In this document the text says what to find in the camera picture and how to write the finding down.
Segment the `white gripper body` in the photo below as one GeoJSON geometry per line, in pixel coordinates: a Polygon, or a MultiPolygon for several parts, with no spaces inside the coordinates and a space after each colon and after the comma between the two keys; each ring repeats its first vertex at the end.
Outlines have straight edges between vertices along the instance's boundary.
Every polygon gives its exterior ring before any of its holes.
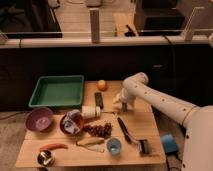
{"type": "Polygon", "coordinates": [[[122,88],[121,91],[113,98],[113,103],[126,103],[131,107],[134,107],[135,99],[136,97],[134,95],[130,94],[125,88],[122,88]]]}

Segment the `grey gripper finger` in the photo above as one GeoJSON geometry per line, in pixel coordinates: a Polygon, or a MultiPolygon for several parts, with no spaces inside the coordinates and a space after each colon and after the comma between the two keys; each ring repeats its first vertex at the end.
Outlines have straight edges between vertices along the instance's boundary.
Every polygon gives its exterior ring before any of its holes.
{"type": "Polygon", "coordinates": [[[122,103],[122,111],[123,112],[127,112],[128,108],[127,108],[127,104],[126,103],[122,103]]]}

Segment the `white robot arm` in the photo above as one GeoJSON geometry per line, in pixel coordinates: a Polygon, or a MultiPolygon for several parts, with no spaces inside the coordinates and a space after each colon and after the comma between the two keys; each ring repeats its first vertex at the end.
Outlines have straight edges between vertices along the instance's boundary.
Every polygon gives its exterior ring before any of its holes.
{"type": "Polygon", "coordinates": [[[147,86],[148,76],[127,77],[114,103],[143,99],[186,129],[181,171],[213,171],[213,105],[199,107],[147,86]]]}

